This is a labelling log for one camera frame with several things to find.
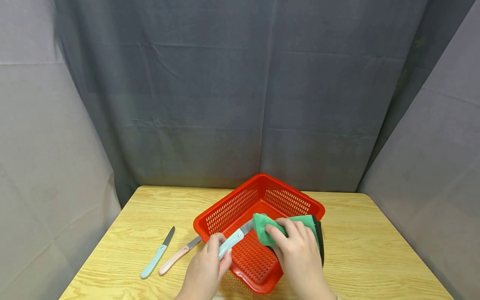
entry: red plastic basket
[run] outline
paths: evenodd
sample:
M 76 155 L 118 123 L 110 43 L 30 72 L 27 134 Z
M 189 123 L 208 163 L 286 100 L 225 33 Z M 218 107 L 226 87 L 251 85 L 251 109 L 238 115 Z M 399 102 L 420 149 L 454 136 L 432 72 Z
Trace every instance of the red plastic basket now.
M 270 218 L 314 215 L 320 220 L 323 205 L 304 193 L 266 174 L 257 174 L 201 213 L 193 228 L 207 242 L 222 232 L 227 238 L 248 222 L 254 213 Z M 255 293 L 270 293 L 283 275 L 275 255 L 250 232 L 232 248 L 230 270 Z

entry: pink knife handle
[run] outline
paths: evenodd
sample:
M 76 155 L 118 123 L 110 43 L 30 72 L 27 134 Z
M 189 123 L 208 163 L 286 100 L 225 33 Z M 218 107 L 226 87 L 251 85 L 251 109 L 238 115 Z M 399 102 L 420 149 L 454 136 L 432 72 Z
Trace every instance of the pink knife handle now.
M 158 270 L 158 273 L 163 276 L 173 266 L 173 264 L 182 256 L 184 256 L 189 250 L 190 248 L 188 248 L 188 246 L 180 249 L 177 253 L 175 253 L 175 255 L 170 257 L 170 259 L 167 260 L 166 263 L 163 264 L 163 266 Z

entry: wood grain surface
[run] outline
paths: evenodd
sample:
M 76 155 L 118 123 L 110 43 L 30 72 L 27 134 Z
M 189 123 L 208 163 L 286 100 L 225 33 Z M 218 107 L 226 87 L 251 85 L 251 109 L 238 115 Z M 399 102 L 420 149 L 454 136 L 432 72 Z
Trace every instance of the wood grain surface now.
M 200 242 L 163 277 L 159 267 L 194 239 L 193 220 L 229 193 L 225 189 L 140 187 L 67 287 L 60 300 L 174 299 Z M 358 193 L 306 192 L 326 208 L 322 219 L 325 276 L 343 299 L 452 299 L 372 202 Z M 140 273 L 172 226 L 175 235 L 146 280 Z M 281 279 L 265 296 L 253 294 L 230 272 L 216 300 L 295 299 Z

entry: hand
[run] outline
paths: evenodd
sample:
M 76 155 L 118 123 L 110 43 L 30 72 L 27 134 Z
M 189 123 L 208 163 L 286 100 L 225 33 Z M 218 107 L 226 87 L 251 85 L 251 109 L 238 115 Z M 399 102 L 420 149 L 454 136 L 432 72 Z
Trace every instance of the hand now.
M 276 221 L 285 227 L 288 238 L 277 228 L 265 226 L 277 243 L 275 254 L 292 288 L 301 300 L 336 300 L 322 269 L 322 258 L 313 231 L 302 222 L 288 219 Z
M 223 234 L 212 235 L 204 248 L 192 258 L 176 300 L 212 300 L 215 297 L 223 275 L 232 264 L 231 249 L 218 261 L 218 248 L 223 242 Z

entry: knife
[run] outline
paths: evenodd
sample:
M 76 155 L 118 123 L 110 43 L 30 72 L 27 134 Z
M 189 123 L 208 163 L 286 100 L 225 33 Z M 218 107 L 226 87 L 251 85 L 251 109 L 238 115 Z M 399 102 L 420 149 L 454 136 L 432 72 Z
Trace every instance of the knife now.
M 190 243 L 186 244 L 185 247 L 183 247 L 177 253 L 175 253 L 172 257 L 170 257 L 170 259 L 167 260 L 167 262 L 164 263 L 163 266 L 161 266 L 160 269 L 158 270 L 158 273 L 160 274 L 160 276 L 163 276 L 173 266 L 173 264 L 177 260 L 179 260 L 182 256 L 187 254 L 187 252 L 190 251 L 193 247 L 195 247 L 201 240 L 202 240 L 201 237 L 196 237 Z
M 160 258 L 162 258 L 163 253 L 165 253 L 165 250 L 167 250 L 167 247 L 170 244 L 170 241 L 172 240 L 174 233 L 175 233 L 175 226 L 173 226 L 172 229 L 170 229 L 170 232 L 168 233 L 167 237 L 163 241 L 163 244 L 160 246 L 160 248 L 158 248 L 153 259 L 150 261 L 147 267 L 140 274 L 141 279 L 148 278 L 150 274 L 153 272 L 153 269 L 155 269 L 156 265 L 160 261 Z
M 218 259 L 221 260 L 223 256 L 227 253 L 229 249 L 238 244 L 250 230 L 253 229 L 253 219 L 243 224 L 239 229 L 237 229 L 228 239 L 220 245 L 218 250 Z

